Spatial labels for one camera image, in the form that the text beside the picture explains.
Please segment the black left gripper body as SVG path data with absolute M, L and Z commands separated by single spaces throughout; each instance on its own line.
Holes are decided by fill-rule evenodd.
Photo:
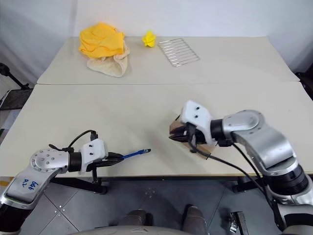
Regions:
M 95 162 L 89 164 L 87 166 L 86 171 L 92 171 L 93 169 L 98 168 L 98 167 L 106 167 L 106 166 L 114 165 L 115 164 L 114 160 L 115 160 L 115 153 L 109 152 L 107 157 L 101 160 L 96 160 Z

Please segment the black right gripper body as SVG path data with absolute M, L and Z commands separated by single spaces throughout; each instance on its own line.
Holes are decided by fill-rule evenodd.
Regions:
M 196 128 L 195 125 L 186 123 L 183 131 L 183 143 L 191 144 L 193 147 L 198 145 L 207 144 L 204 134 Z

